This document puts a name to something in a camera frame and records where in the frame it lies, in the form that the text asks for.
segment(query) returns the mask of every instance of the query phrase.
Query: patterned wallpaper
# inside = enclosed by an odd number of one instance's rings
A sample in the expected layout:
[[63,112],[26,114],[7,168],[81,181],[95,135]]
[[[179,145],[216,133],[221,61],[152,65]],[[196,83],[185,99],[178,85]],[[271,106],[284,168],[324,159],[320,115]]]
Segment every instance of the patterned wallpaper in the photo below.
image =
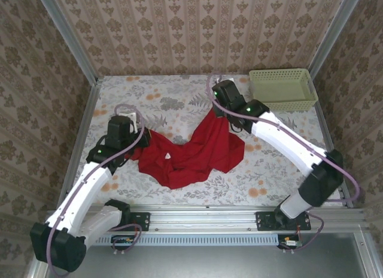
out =
[[56,0],[99,75],[307,67],[342,0]]
[[383,254],[383,0],[359,1],[314,84]]
[[0,277],[56,206],[90,86],[40,0],[0,0]]

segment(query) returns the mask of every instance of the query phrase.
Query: red t-shirt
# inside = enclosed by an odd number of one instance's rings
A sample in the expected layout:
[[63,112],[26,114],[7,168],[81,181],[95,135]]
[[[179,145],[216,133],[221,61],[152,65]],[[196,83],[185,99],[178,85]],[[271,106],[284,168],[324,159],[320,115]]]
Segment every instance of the red t-shirt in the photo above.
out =
[[229,132],[227,119],[217,118],[213,110],[186,144],[177,145],[156,131],[150,132],[150,145],[136,149],[130,158],[138,159],[140,172],[170,189],[205,181],[213,168],[227,173],[244,158],[245,143]]

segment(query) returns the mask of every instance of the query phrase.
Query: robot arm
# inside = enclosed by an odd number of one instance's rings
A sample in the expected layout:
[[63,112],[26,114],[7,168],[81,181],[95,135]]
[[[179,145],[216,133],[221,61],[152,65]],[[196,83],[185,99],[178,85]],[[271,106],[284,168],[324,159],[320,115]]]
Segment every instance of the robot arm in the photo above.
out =
[[218,117],[225,116],[230,123],[237,128],[246,130],[248,133],[259,137],[285,155],[306,177],[299,189],[286,198],[275,209],[275,222],[280,229],[291,223],[292,219],[298,217],[305,210],[311,207],[321,206],[328,197],[342,184],[343,176],[330,165],[322,161],[321,158],[314,156],[304,146],[295,139],[287,135],[281,129],[291,133],[296,139],[309,145],[319,154],[342,167],[342,155],[337,150],[327,152],[297,135],[285,126],[269,110],[267,106],[258,100],[246,102],[239,93],[232,80],[224,80],[213,86],[216,101],[224,108],[235,113],[247,116],[258,117],[261,120],[275,122],[279,127],[276,128],[263,121],[253,122],[250,119],[241,119],[224,113],[214,106],[214,111]]
[[[144,135],[137,147],[149,145],[150,132],[144,129]],[[101,187],[109,181],[116,169],[123,165],[124,154],[114,158],[103,167],[98,168],[84,183],[84,178],[103,161],[121,152],[131,145],[138,136],[135,114],[113,116],[108,123],[108,133],[102,137],[89,152],[87,164],[76,184],[66,196],[63,203],[51,215],[45,224],[35,223],[30,236],[36,258],[47,262],[46,251],[49,233],[60,219],[64,207],[68,206],[61,218],[51,241],[51,260],[54,266],[69,272],[75,271],[83,261],[87,249],[105,232],[115,226],[130,223],[130,207],[126,203],[111,200],[94,217],[83,223],[95,196]],[[69,200],[75,194],[76,199]]]

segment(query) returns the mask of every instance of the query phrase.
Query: purple cable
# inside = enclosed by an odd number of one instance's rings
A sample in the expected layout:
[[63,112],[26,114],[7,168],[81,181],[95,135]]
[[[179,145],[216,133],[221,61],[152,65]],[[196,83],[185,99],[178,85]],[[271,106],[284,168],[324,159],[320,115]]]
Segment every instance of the purple cable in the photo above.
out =
[[[136,237],[136,239],[132,242],[132,244],[126,250],[124,250],[125,252],[130,251],[133,248],[133,246],[136,245],[137,241],[141,237],[141,234],[142,234],[142,227],[141,227],[141,225],[132,223],[132,224],[126,224],[124,226],[115,227],[115,228],[110,229],[110,231],[117,231],[117,230],[121,230],[121,229],[128,228],[128,227],[133,227],[133,226],[137,227],[139,229],[139,233],[138,233],[138,236]],[[116,250],[115,243],[117,241],[119,241],[119,240],[114,240],[113,241],[113,245],[112,245],[113,250]]]
[[127,151],[129,151],[134,145],[136,145],[141,137],[144,135],[144,119],[141,115],[141,113],[137,110],[136,107],[132,106],[132,105],[129,105],[129,104],[125,104],[125,103],[121,103],[121,104],[117,104],[116,107],[114,108],[114,114],[117,115],[117,110],[120,108],[120,107],[126,107],[126,108],[129,108],[129,109],[132,109],[134,112],[136,112],[138,114],[138,117],[139,117],[139,121],[141,123],[141,131],[139,132],[139,135],[137,137],[137,139],[131,144],[129,145],[127,148],[125,148],[124,150],[121,150],[120,152],[116,153],[115,155],[112,155],[110,156],[108,159],[104,160],[103,162],[101,162],[99,165],[97,165],[96,167],[94,167],[94,169],[92,169],[86,176],[85,178],[83,179],[83,181],[80,183],[80,185],[76,188],[76,190],[73,192],[73,195],[69,198],[68,202],[66,203],[66,205],[64,206],[63,210],[61,211],[60,213],[60,216],[57,218],[57,221],[54,223],[51,231],[49,232],[49,236],[48,236],[48,241],[47,241],[47,251],[46,251],[46,255],[47,255],[47,263],[48,263],[48,266],[49,266],[49,270],[56,276],[56,277],[66,277],[69,273],[66,273],[64,275],[60,275],[59,273],[56,272],[56,270],[53,268],[53,264],[52,264],[52,258],[51,258],[51,245],[52,245],[52,239],[53,239],[53,235],[54,235],[54,232],[55,230],[57,229],[57,226],[59,225],[60,221],[62,219],[64,219],[64,215],[67,211],[67,209],[69,208],[69,206],[71,205],[71,203],[73,202],[74,198],[76,197],[76,195],[78,194],[78,192],[80,191],[81,187],[83,187],[83,185],[85,183],[87,183],[87,180],[89,179],[90,176],[92,176],[96,171],[97,169],[99,169],[100,167],[103,167],[105,164],[107,164],[109,161],[113,160],[114,158],[116,157],[119,157],[120,155],[126,153]]
[[273,126],[277,127],[279,130],[285,132],[288,136],[290,136],[292,139],[294,139],[296,142],[298,142],[300,145],[302,145],[305,149],[310,151],[312,154],[314,154],[315,156],[319,157],[324,162],[326,162],[327,164],[329,164],[330,166],[332,166],[333,168],[338,170],[340,173],[342,173],[344,176],[346,176],[348,179],[350,179],[350,181],[353,183],[353,185],[355,187],[355,194],[354,194],[354,196],[350,197],[350,198],[345,198],[345,199],[328,199],[327,202],[349,202],[349,201],[355,201],[359,197],[360,187],[359,187],[357,181],[355,180],[355,178],[353,178],[352,175],[350,175],[347,171],[345,171],[340,166],[338,166],[335,163],[333,163],[332,161],[328,160],[325,156],[323,156],[320,153],[316,152],[313,148],[308,146],[306,143],[304,143],[304,142],[300,141],[299,139],[297,139],[293,134],[288,132],[286,129],[281,128],[279,124],[277,124],[277,123],[275,123],[273,121],[267,120],[267,119],[262,119],[262,118],[259,118],[259,117],[253,117],[253,116],[248,116],[248,115],[243,115],[243,114],[232,112],[232,111],[227,110],[226,108],[222,107],[219,103],[217,103],[215,101],[215,98],[214,98],[214,96],[213,96],[213,94],[211,92],[210,86],[209,86],[210,85],[211,77],[212,77],[212,74],[210,74],[208,76],[208,80],[206,82],[206,91],[207,91],[207,94],[208,94],[208,97],[210,98],[210,100],[220,110],[222,110],[223,112],[226,112],[227,114],[232,115],[232,116],[236,116],[236,117],[244,118],[244,119],[250,119],[250,120],[253,120],[253,121],[261,121],[261,122],[268,123],[270,125],[273,125]]

